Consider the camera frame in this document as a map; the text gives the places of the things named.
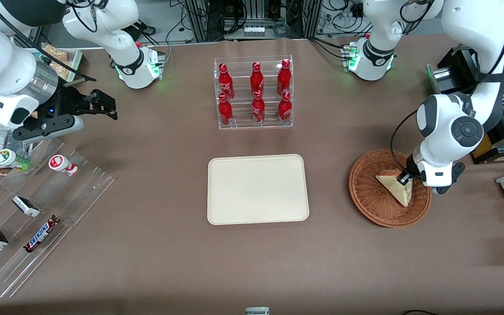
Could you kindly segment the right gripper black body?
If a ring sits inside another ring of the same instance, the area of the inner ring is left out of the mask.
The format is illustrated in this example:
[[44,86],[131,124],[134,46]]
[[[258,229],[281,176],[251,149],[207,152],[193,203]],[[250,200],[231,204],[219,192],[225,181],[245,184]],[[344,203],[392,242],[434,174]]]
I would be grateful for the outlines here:
[[87,112],[88,101],[75,87],[58,86],[54,94],[53,116],[70,114],[79,116]]

